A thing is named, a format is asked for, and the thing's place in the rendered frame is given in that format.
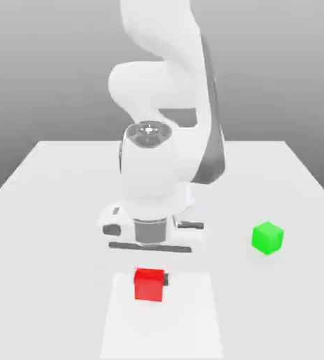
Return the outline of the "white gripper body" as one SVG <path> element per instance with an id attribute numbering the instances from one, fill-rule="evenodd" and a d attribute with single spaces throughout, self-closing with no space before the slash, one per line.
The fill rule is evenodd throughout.
<path id="1" fill-rule="evenodd" d="M 194 260 L 196 251 L 185 245 L 140 245 L 109 241 L 107 258 L 120 266 L 173 266 Z"/>

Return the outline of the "small red cube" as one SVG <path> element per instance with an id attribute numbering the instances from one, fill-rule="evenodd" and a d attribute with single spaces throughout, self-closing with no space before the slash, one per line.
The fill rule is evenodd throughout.
<path id="1" fill-rule="evenodd" d="M 164 287 L 164 270 L 137 268 L 134 273 L 136 300 L 161 302 Z"/>

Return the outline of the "small green cube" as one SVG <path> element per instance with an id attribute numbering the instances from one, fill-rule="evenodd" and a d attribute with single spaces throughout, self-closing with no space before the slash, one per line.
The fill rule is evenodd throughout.
<path id="1" fill-rule="evenodd" d="M 266 221 L 255 226 L 252 232 L 252 246 L 265 255 L 279 250 L 283 244 L 284 230 Z"/>

